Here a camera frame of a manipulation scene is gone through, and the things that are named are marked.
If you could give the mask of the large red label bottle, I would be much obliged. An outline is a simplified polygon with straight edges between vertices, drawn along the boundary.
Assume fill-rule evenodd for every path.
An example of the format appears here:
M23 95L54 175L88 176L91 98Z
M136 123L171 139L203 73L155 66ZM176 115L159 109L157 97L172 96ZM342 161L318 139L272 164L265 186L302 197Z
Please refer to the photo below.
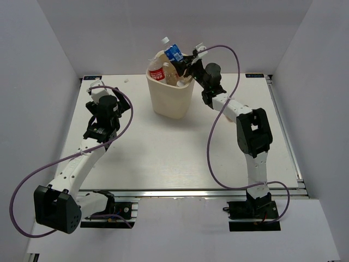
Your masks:
M167 84L163 62L157 56L149 60L148 72L153 80Z

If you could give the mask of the small red cap bottle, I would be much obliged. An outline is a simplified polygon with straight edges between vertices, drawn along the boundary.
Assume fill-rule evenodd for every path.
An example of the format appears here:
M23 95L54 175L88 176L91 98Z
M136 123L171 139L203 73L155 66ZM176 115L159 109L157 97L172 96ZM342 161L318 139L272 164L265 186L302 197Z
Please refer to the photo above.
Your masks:
M164 62L163 70L165 74L166 83L171 86L176 86L178 81L178 74L174 67L168 62Z

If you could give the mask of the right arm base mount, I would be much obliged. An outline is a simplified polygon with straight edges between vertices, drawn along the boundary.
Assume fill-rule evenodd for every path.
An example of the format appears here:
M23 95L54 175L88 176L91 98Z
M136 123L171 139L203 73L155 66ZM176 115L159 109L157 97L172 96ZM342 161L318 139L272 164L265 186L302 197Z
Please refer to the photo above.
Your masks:
M230 201L222 210L228 214L230 232L280 231L280 222L272 221L279 213L275 201L255 211L247 201Z

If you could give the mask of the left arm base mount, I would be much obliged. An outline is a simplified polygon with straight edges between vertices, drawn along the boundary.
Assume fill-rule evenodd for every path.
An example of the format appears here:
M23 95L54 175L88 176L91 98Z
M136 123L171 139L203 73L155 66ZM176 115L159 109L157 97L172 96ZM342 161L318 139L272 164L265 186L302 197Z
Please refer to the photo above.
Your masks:
M111 192L94 190L76 200L82 212L80 227L131 229L136 221L138 201L117 198Z

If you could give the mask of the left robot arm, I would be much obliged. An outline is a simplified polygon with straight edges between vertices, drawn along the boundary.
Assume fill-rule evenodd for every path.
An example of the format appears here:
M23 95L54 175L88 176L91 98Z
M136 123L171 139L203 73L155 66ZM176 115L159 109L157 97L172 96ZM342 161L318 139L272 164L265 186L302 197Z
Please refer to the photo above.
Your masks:
M117 219L120 209L114 195L105 190L94 190L78 198L78 192L111 144L120 136L119 119L133 107L119 89L91 87L92 100L86 104L91 113L87 129L75 156L47 186L34 191L35 220L53 230L71 234L84 218Z

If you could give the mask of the blue label bottle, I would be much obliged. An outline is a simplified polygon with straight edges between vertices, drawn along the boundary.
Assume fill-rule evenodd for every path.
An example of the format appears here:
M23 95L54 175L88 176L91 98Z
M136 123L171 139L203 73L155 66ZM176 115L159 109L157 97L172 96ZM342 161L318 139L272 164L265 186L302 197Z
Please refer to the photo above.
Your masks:
M183 60L183 54L179 47L176 44L171 44L168 37L164 37L161 42L164 46L164 54L170 62L180 62Z

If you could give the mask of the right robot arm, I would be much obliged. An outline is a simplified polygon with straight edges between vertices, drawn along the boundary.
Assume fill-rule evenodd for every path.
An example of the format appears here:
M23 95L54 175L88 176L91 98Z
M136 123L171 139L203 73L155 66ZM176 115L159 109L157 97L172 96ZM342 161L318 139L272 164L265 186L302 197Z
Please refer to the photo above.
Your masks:
M245 155L248 170L246 210L250 216L260 217L272 201L267 186L266 161L273 136L266 111L251 109L227 96L220 83L221 68L216 63L204 67L200 59L191 55L171 64L179 76L191 76L203 88L202 100L207 106L236 124L237 144Z

